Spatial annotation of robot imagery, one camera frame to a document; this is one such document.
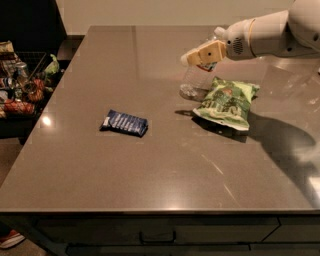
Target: blue wrapper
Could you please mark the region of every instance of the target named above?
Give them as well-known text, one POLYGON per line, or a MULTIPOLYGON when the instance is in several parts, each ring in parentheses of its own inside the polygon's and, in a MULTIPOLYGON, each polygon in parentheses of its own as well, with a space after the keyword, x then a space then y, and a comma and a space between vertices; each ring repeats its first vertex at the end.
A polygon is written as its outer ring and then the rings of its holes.
POLYGON ((111 130, 115 132, 142 137, 148 129, 148 120, 137 116, 110 110, 100 131, 111 130))

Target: drawer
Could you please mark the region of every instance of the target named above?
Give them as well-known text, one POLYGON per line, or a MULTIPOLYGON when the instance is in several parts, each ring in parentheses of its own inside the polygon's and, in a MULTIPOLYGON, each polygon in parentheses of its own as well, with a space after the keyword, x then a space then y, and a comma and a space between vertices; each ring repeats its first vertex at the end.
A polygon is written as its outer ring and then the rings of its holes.
POLYGON ((320 242, 320 217, 284 217, 279 222, 265 242, 320 242))
POLYGON ((68 256, 247 256, 249 247, 233 246, 70 246, 68 256))
POLYGON ((276 218, 115 217, 42 219, 36 228, 53 242, 84 245, 157 245, 261 242, 276 218))

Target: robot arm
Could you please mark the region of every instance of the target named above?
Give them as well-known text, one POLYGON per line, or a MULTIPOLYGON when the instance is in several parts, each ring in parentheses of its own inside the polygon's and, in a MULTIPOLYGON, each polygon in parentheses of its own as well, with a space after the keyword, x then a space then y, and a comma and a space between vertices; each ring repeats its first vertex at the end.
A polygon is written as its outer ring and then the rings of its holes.
POLYGON ((320 57, 319 11, 319 0, 295 0, 289 10, 240 21, 226 30, 217 28, 215 34, 220 40, 200 45, 182 56, 181 61, 183 64, 199 65, 220 61, 223 56, 232 60, 252 59, 265 55, 281 58, 318 58, 320 57), (207 50, 210 43, 217 46, 217 42, 220 45, 215 49, 218 50, 207 50), (191 52, 193 56, 198 54, 197 62, 194 61, 195 58, 189 59, 191 52), (204 58, 204 52, 208 52, 210 56, 205 55, 204 58))

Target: kitchen counter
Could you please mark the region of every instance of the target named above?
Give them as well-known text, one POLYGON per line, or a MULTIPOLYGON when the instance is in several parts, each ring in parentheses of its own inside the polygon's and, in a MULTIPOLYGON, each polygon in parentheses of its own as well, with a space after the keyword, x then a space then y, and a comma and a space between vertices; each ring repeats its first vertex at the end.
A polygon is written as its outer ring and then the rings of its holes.
POLYGON ((249 132, 236 132, 179 96, 180 56, 213 30, 91 27, 1 187, 4 218, 270 215, 277 228, 280 215, 311 214, 320 225, 320 62, 218 63, 211 76, 261 87, 249 132), (147 118, 147 133, 99 131, 110 109, 147 118))

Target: green chip bag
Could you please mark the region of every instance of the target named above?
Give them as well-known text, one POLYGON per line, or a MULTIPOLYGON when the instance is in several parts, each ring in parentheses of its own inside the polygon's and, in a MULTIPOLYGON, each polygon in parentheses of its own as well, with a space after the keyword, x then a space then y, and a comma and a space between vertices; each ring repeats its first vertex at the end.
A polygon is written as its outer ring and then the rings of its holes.
POLYGON ((253 96, 259 86, 215 77, 212 88, 200 107, 193 112, 209 121, 232 127, 239 131, 249 130, 247 121, 253 96))

